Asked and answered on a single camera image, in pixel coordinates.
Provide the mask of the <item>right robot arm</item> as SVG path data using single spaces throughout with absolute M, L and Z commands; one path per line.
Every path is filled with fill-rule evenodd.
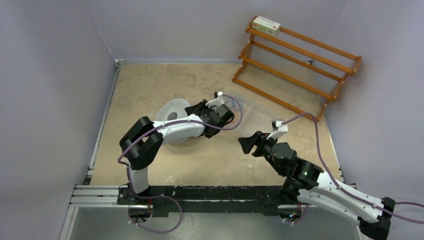
M 244 154 L 263 157 L 278 175 L 285 178 L 282 200 L 314 205 L 339 215 L 359 227 L 373 240 L 386 240 L 391 228 L 395 201 L 363 193 L 337 179 L 320 166 L 300 158 L 286 142 L 278 142 L 261 131 L 238 142 Z

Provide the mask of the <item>clear plastic divided tray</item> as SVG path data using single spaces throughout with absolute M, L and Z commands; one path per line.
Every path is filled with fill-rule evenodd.
M 240 103 L 238 105 L 232 98 L 224 97 L 225 105 L 234 113 L 234 119 L 225 126 L 226 128 L 232 128 L 240 122 L 235 131 L 242 137 L 249 137 L 256 131 L 263 133 L 273 131 L 272 121 L 280 118 L 276 111 L 235 90 L 230 89 L 226 94 Z

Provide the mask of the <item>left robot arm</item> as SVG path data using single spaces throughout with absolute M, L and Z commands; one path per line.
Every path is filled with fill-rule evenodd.
M 138 205 L 149 199 L 148 167 L 161 146 L 182 142 L 187 138 L 211 138 L 228 125 L 235 114 L 225 105 L 208 106 L 203 100 L 184 108 L 186 117 L 152 121 L 141 117 L 119 141 L 123 157 L 127 159 L 131 190 L 129 197 Z

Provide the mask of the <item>white perforated cable spool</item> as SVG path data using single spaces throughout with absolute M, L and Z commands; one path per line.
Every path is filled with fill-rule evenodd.
M 188 115 L 184 108 L 189 106 L 191 105 L 187 100 L 175 98 L 163 105 L 158 111 L 153 124 L 154 127 L 165 125 L 168 122 L 175 122 L 180 119 L 184 120 L 184 123 L 168 125 L 158 130 L 164 137 L 163 144 L 177 144 L 187 140 L 189 137 L 200 136 L 203 126 L 193 122 L 188 124 Z

